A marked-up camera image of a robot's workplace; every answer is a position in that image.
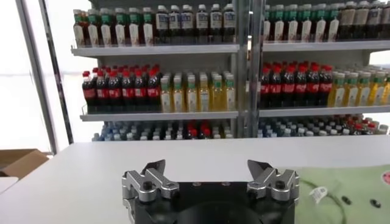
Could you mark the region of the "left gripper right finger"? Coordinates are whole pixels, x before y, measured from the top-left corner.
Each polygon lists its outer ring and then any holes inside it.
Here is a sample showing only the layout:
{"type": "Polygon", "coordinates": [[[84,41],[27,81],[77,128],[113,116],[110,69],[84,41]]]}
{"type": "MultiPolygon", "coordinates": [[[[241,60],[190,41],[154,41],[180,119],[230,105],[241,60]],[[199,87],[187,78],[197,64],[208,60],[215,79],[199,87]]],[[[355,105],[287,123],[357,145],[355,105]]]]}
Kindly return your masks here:
{"type": "Polygon", "coordinates": [[[246,191],[252,198],[259,200],[270,197],[279,202],[298,202],[300,176],[295,170],[280,172],[269,163],[251,159],[247,161],[247,166],[253,180],[247,183],[246,191]]]}

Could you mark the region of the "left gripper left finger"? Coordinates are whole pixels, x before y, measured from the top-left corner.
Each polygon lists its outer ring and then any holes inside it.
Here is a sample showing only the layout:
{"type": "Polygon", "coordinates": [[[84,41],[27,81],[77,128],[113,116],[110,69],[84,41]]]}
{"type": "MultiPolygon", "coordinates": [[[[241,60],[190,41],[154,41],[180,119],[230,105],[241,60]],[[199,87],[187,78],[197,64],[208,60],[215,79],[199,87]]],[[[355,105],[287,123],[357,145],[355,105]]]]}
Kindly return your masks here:
{"type": "Polygon", "coordinates": [[[141,203],[152,203],[157,195],[172,200],[179,196],[180,185],[163,174],[166,160],[161,159],[147,163],[139,173],[136,170],[125,171],[121,178],[122,203],[130,212],[135,200],[141,203]]]}

